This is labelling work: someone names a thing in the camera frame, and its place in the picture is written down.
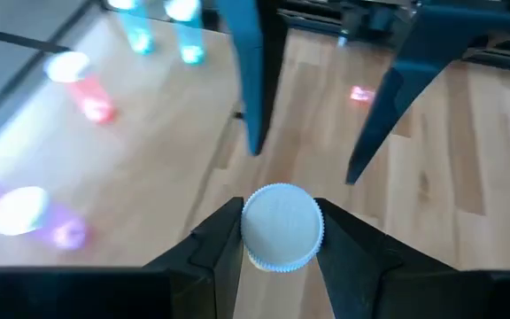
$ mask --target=wooden floor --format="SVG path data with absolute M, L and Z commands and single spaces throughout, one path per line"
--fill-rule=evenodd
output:
M 344 174 L 388 52 L 291 32 L 263 153 L 247 155 L 231 121 L 193 220 L 231 196 L 294 183 L 461 269 L 510 268 L 510 71 L 454 63 L 414 102 L 354 186 Z M 236 318 L 332 318 L 316 261 L 267 274 L 244 260 Z

